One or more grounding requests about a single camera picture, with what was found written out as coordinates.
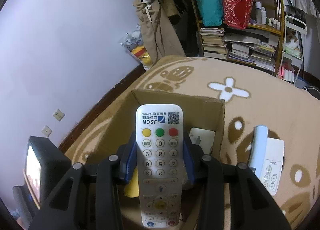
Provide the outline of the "white slim remote control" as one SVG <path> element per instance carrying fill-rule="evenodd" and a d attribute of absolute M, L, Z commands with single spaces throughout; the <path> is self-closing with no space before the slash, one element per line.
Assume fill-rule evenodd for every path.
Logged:
<path fill-rule="evenodd" d="M 284 141 L 267 138 L 266 152 L 259 180 L 275 196 L 278 190 L 284 162 Z"/>

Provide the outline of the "white square charger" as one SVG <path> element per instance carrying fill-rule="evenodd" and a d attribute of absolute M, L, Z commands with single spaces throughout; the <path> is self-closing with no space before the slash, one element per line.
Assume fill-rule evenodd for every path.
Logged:
<path fill-rule="evenodd" d="M 203 153 L 209 155 L 213 148 L 215 132 L 193 127 L 190 130 L 189 138 L 192 144 L 200 146 Z"/>

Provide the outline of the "brown cardboard box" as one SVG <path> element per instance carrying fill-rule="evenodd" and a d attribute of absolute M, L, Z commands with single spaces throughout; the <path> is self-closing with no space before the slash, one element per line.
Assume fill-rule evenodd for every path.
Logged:
<path fill-rule="evenodd" d="M 220 156 L 225 103 L 210 97 L 134 89 L 125 98 L 88 163 L 101 161 L 127 141 L 120 164 L 126 229 L 195 229 L 206 183 L 204 155 Z"/>

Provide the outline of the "white JSCN remote control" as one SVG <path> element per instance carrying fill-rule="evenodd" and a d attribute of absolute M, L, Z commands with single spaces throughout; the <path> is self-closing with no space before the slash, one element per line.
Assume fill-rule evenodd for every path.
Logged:
<path fill-rule="evenodd" d="M 136 111 L 136 144 L 142 224 L 148 229 L 174 227 L 184 178 L 181 107 L 141 105 Z"/>

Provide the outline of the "light blue cylinder device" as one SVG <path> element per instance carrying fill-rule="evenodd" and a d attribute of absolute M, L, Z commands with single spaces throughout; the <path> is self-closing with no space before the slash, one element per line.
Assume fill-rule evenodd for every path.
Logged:
<path fill-rule="evenodd" d="M 260 177 L 265 160 L 266 145 L 268 138 L 268 128 L 259 125 L 254 128 L 253 141 L 251 144 L 251 154 L 249 157 L 249 167 L 253 173 Z"/>

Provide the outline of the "brown floral carpet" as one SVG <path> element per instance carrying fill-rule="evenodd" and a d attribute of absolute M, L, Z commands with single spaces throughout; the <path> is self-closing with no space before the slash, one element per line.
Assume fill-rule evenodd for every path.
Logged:
<path fill-rule="evenodd" d="M 268 127 L 285 142 L 284 168 L 275 196 L 293 229 L 319 229 L 319 101 L 309 92 L 263 71 L 200 57 L 165 57 L 132 89 L 204 96 L 223 100 L 222 159 L 249 158 L 253 130 Z"/>

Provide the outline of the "stack of books right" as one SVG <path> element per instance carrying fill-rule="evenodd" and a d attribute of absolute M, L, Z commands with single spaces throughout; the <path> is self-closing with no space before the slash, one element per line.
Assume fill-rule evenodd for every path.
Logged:
<path fill-rule="evenodd" d="M 270 72 L 275 71 L 279 36 L 259 29 L 228 28 L 223 36 L 227 59 Z"/>

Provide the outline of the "stack of books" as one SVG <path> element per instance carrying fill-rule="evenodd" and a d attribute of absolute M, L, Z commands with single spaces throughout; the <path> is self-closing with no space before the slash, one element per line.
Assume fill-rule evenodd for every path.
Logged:
<path fill-rule="evenodd" d="M 275 71 L 279 36 L 259 29 L 228 28 L 223 36 L 227 59 L 270 72 Z"/>
<path fill-rule="evenodd" d="M 200 38 L 203 56 L 225 60 L 228 49 L 224 43 L 224 28 L 201 28 Z"/>

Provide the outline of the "plush toys in bag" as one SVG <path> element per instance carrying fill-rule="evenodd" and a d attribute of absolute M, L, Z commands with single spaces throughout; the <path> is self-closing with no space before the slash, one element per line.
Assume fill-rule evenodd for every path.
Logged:
<path fill-rule="evenodd" d="M 153 66 L 153 61 L 144 46 L 143 36 L 140 29 L 136 29 L 120 40 L 120 45 L 138 62 L 142 64 L 145 70 Z"/>

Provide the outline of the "stack of books left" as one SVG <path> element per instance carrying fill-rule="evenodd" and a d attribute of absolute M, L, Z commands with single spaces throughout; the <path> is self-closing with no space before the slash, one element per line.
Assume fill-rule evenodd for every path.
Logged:
<path fill-rule="evenodd" d="M 224 43 L 224 28 L 201 28 L 200 38 L 203 56 L 225 60 L 228 49 Z"/>

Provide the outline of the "wooden bookshelf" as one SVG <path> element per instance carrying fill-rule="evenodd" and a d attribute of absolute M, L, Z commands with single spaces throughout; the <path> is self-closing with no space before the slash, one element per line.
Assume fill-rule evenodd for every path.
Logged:
<path fill-rule="evenodd" d="M 283 0 L 191 0 L 200 55 L 276 73 Z"/>

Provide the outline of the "white metal cart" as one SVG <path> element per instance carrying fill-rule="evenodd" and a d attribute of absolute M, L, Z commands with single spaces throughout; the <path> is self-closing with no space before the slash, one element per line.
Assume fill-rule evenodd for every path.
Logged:
<path fill-rule="evenodd" d="M 296 84 L 304 61 L 304 42 L 307 36 L 305 22 L 290 15 L 284 18 L 284 37 L 277 78 Z"/>

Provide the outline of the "beige hanging coat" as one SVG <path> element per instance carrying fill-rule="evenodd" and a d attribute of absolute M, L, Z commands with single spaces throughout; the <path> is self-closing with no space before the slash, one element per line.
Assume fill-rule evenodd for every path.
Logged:
<path fill-rule="evenodd" d="M 180 40 L 159 0 L 134 0 L 144 46 L 152 63 L 169 55 L 185 56 Z"/>

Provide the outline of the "red gift bag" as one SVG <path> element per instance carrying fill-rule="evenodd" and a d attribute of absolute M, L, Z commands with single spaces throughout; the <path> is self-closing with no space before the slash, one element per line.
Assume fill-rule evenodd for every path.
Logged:
<path fill-rule="evenodd" d="M 225 24 L 232 28 L 248 27 L 254 0 L 222 0 Z"/>

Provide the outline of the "teal storage bag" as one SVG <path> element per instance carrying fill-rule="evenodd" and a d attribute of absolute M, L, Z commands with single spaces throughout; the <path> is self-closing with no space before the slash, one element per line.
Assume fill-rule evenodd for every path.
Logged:
<path fill-rule="evenodd" d="M 223 21 L 222 0 L 196 0 L 203 25 L 219 27 Z"/>

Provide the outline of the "lower wall socket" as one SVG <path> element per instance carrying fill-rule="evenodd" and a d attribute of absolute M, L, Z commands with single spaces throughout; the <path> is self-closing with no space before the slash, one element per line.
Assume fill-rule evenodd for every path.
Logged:
<path fill-rule="evenodd" d="M 52 133 L 52 129 L 50 129 L 48 126 L 44 126 L 42 129 L 42 133 L 46 136 L 49 137 Z"/>

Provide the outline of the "wall socket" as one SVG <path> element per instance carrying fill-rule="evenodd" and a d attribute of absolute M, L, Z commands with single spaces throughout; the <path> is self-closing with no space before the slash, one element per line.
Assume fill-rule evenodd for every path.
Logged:
<path fill-rule="evenodd" d="M 59 109 L 57 109 L 57 110 L 55 111 L 55 113 L 53 114 L 53 117 L 54 117 L 57 121 L 61 121 L 64 116 L 65 116 L 65 114 L 64 114 L 61 110 L 59 110 Z"/>
<path fill-rule="evenodd" d="M 50 129 L 48 126 L 44 126 L 42 129 L 42 133 L 46 136 L 49 137 L 52 133 L 52 129 Z"/>

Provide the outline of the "upper wall socket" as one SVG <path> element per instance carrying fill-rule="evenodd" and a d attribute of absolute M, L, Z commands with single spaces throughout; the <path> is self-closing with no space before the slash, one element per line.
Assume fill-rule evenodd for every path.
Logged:
<path fill-rule="evenodd" d="M 61 121 L 64 116 L 65 116 L 65 114 L 64 114 L 61 110 L 59 110 L 59 109 L 57 109 L 57 110 L 55 111 L 55 113 L 53 114 L 53 117 L 54 117 L 57 121 Z"/>

